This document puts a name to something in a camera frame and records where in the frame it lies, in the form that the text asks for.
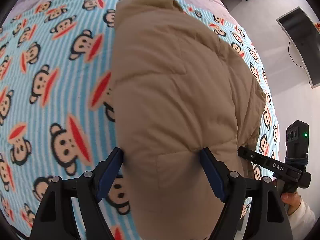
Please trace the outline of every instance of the monkey print blanket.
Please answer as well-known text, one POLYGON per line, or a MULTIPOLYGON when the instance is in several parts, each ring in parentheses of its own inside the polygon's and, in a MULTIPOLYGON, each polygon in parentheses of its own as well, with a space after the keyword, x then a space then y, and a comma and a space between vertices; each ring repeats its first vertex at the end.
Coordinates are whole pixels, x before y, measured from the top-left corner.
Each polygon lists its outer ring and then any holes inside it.
MULTIPOLYGON (((109 68, 119 1, 51 0, 0 28, 0 207, 26 236, 53 176, 70 179, 93 170, 117 146, 109 68)), ((256 151, 278 158, 279 127, 266 74, 245 30, 177 2, 247 63, 267 95, 256 151)), ((254 168, 256 179, 272 176, 254 168)), ((73 207, 85 239, 76 200, 73 207)), ((100 207, 116 240, 140 239, 121 173, 100 207)), ((243 214, 248 207, 246 202, 243 214)))

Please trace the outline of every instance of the black tv screen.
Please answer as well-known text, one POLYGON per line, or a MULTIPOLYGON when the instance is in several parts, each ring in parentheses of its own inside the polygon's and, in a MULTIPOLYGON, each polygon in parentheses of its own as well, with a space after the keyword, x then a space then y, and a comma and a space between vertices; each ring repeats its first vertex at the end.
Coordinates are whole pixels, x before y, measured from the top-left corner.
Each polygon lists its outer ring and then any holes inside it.
POLYGON ((312 88, 320 85, 320 33, 300 7, 277 22, 298 49, 312 88))

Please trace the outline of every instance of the silver screw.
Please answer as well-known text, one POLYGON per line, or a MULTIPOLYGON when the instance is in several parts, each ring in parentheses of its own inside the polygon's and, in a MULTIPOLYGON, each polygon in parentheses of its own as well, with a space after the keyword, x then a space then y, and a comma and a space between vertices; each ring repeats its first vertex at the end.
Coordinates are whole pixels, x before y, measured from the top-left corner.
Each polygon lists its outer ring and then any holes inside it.
POLYGON ((52 178, 52 182, 58 182, 59 181, 59 179, 60 179, 60 177, 59 176, 55 176, 55 177, 53 177, 52 178))
POLYGON ((84 173, 84 176, 85 176, 86 178, 90 178, 90 177, 92 176, 92 171, 86 171, 86 172, 84 173))
POLYGON ((263 180, 264 180, 266 183, 270 183, 270 182, 271 182, 271 179, 270 179, 270 177, 268 177, 268 176, 264 176, 264 177, 263 177, 263 180))
POLYGON ((237 178, 237 177, 239 177, 239 173, 236 171, 232 171, 232 172, 230 172, 230 176, 233 178, 237 178))

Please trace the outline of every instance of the power cord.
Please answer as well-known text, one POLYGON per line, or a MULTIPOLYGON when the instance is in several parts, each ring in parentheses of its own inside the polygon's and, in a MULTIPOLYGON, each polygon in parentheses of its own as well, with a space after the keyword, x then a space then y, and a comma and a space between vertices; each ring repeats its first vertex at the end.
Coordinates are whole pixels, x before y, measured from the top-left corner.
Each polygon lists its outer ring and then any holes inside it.
POLYGON ((291 57, 291 55, 290 55, 290 52, 289 52, 290 42, 291 42, 291 41, 289 40, 289 45, 288 45, 288 54, 289 54, 290 58, 292 59, 292 62, 293 62, 293 63, 295 63, 295 62, 294 62, 294 60, 293 60, 293 58, 292 58, 292 57, 291 57))

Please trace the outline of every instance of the tan fabric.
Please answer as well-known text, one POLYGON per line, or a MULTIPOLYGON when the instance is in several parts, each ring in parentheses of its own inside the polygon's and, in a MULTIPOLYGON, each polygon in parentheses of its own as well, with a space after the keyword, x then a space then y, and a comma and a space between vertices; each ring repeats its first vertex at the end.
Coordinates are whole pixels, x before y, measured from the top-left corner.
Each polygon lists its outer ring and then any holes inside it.
POLYGON ((203 239, 222 210, 198 158, 232 171, 255 148, 265 94, 233 49, 174 0, 116 6, 113 106, 132 215, 143 239, 203 239))

